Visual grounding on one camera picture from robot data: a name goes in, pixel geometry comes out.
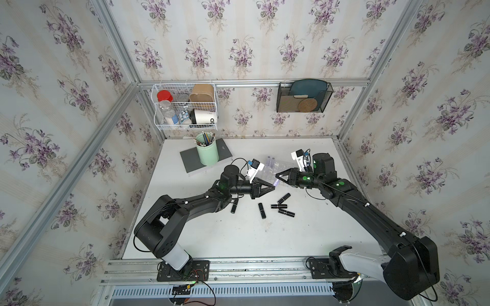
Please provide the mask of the black lipstick silver band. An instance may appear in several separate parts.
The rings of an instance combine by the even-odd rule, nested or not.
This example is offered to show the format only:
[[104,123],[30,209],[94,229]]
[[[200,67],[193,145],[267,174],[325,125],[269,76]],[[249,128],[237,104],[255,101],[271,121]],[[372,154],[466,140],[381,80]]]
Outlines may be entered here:
[[259,206],[259,211],[260,211],[261,218],[262,219],[265,219],[266,218],[266,213],[265,213],[265,210],[264,210],[263,203],[259,203],[258,206]]
[[239,202],[239,199],[238,198],[236,198],[236,199],[233,200],[232,208],[230,210],[230,212],[232,214],[235,214],[236,213],[238,202]]

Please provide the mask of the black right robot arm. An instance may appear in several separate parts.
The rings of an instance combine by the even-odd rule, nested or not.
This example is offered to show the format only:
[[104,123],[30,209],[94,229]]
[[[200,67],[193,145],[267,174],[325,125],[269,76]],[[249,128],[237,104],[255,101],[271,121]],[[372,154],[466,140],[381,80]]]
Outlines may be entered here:
[[353,217],[386,252],[375,255],[351,246],[338,247],[326,260],[308,263],[314,277],[322,268],[337,279],[366,275],[385,283],[403,300],[411,300],[439,283],[436,244],[429,237],[418,238],[403,229],[372,205],[354,184],[338,177],[330,154],[315,154],[308,166],[290,168],[275,177],[292,187],[319,190],[326,200]]

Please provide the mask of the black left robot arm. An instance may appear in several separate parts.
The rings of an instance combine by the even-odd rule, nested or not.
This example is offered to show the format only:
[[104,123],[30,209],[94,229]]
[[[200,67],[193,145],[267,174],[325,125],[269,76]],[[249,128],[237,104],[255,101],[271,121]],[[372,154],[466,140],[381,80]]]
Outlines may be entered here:
[[248,195],[254,200],[274,190],[273,184],[261,178],[245,179],[240,169],[230,164],[211,188],[201,195],[159,197],[135,226],[134,239],[144,245],[144,252],[150,252],[178,273],[185,274],[190,269],[192,257],[178,244],[178,239],[188,221],[223,210],[232,203],[235,195]]

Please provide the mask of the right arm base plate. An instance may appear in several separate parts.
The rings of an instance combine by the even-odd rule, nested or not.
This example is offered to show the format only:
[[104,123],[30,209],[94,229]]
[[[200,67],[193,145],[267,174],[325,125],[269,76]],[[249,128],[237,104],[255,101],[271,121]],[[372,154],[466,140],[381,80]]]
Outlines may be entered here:
[[312,279],[355,279],[358,274],[346,271],[336,262],[330,261],[330,258],[308,257],[305,262],[306,268],[310,271]]

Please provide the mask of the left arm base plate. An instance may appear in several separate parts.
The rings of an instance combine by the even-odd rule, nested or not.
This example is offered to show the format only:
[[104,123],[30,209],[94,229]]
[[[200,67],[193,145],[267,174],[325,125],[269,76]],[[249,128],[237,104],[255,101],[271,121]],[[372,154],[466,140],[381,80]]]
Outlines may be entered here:
[[158,282],[177,281],[205,281],[209,279],[210,261],[190,260],[181,270],[172,268],[168,263],[162,261],[158,264]]

